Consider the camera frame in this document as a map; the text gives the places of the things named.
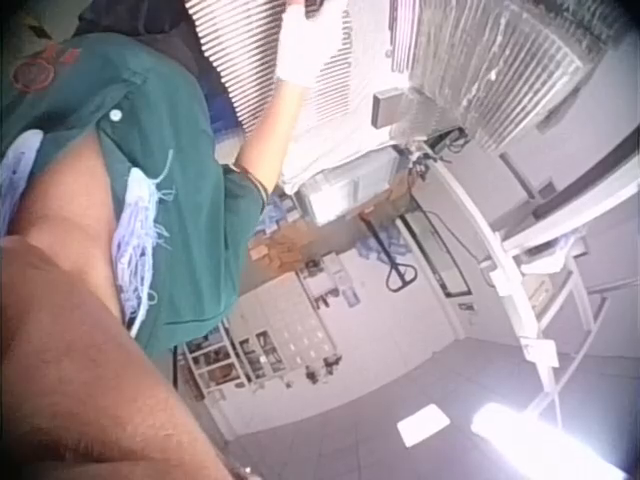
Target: green scrubs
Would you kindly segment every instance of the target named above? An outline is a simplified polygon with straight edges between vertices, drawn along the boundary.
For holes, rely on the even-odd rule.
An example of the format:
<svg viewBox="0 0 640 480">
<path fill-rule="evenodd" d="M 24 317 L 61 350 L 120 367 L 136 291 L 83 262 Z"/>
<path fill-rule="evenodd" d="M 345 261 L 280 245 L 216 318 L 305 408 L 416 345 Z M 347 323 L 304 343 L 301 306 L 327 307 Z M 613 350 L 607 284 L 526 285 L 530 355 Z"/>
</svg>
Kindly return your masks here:
<svg viewBox="0 0 640 480">
<path fill-rule="evenodd" d="M 149 307 L 136 341 L 149 354 L 204 335 L 237 298 L 247 242 L 263 197 L 244 174 L 214 158 L 204 97 L 180 65 L 116 34 L 77 37 L 2 72 L 2 155 L 23 131 L 45 137 L 30 179 L 95 129 L 111 179 L 116 219 L 128 173 L 156 179 L 156 224 L 169 234 L 153 250 Z"/>
</svg>

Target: button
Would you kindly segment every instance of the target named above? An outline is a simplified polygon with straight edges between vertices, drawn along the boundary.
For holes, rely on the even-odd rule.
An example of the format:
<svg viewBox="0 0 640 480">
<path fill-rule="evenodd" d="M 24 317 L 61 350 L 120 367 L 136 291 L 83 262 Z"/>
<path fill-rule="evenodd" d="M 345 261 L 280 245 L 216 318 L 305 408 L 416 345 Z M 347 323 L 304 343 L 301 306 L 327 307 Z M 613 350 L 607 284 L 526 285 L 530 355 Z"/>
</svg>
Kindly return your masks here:
<svg viewBox="0 0 640 480">
<path fill-rule="evenodd" d="M 109 118 L 112 122 L 119 122 L 120 120 L 122 120 L 122 112 L 117 108 L 114 108 L 109 112 Z"/>
</svg>

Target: bright light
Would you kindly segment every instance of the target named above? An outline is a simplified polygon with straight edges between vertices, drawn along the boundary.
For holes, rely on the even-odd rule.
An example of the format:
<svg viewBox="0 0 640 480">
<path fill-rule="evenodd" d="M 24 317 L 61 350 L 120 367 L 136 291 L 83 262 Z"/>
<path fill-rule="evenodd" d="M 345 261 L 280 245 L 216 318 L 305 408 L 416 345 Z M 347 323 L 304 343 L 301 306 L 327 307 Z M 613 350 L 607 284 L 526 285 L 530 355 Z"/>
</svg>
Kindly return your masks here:
<svg viewBox="0 0 640 480">
<path fill-rule="evenodd" d="M 451 420 L 436 405 L 428 405 L 410 417 L 398 422 L 398 431 L 407 448 L 413 447 L 444 427 Z"/>
<path fill-rule="evenodd" d="M 490 403 L 473 418 L 478 435 L 489 440 L 527 478 L 613 480 L 625 474 L 576 439 L 536 417 Z"/>
</svg>

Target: black cable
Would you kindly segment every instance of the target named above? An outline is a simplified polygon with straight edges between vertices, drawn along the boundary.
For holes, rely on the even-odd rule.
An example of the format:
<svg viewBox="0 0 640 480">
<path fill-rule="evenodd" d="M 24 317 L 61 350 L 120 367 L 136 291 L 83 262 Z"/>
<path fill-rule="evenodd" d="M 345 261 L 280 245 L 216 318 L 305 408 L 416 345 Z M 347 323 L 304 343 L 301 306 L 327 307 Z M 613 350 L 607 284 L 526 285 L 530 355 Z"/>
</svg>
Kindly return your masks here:
<svg viewBox="0 0 640 480">
<path fill-rule="evenodd" d="M 173 388 L 175 388 L 176 392 L 178 391 L 178 347 L 173 347 L 171 352 L 172 354 L 172 365 L 173 365 Z"/>
<path fill-rule="evenodd" d="M 456 232 L 454 232 L 451 227 L 449 227 L 449 225 L 447 224 L 447 222 L 444 221 L 444 219 L 436 212 L 434 212 L 433 210 L 423 210 L 425 215 L 427 216 L 434 216 L 438 219 L 438 221 L 444 226 L 444 228 L 446 228 L 447 232 L 449 232 L 449 234 L 455 239 L 456 242 L 458 242 L 458 245 L 460 245 L 465 252 L 467 252 L 467 254 L 473 258 L 473 260 L 476 262 L 476 264 L 478 265 L 478 269 L 480 270 L 480 275 L 482 275 L 482 280 L 484 280 L 484 283 L 487 284 L 487 286 L 489 288 L 496 288 L 495 285 L 493 283 L 491 283 L 486 275 L 484 270 L 482 269 L 482 267 L 480 267 L 480 263 L 482 262 L 482 260 L 478 257 L 476 257 L 476 255 L 471 251 L 471 249 L 467 246 L 466 243 L 464 243 L 460 237 L 458 237 L 458 235 L 456 234 Z"/>
</svg>

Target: cabinet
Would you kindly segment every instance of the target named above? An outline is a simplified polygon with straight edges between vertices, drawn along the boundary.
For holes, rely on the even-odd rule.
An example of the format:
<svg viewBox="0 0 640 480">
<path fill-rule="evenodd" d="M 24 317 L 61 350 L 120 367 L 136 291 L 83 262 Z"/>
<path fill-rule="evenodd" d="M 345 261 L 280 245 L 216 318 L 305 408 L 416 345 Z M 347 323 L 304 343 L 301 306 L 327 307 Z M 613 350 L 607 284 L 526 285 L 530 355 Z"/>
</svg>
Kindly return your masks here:
<svg viewBox="0 0 640 480">
<path fill-rule="evenodd" d="M 255 390 L 336 353 L 296 273 L 240 297 L 228 319 L 184 350 L 202 392 L 214 401 L 230 388 Z"/>
<path fill-rule="evenodd" d="M 231 340 L 226 320 L 204 337 L 187 342 L 184 351 L 205 396 L 224 400 L 223 387 L 246 388 L 251 383 L 248 368 Z"/>
</svg>

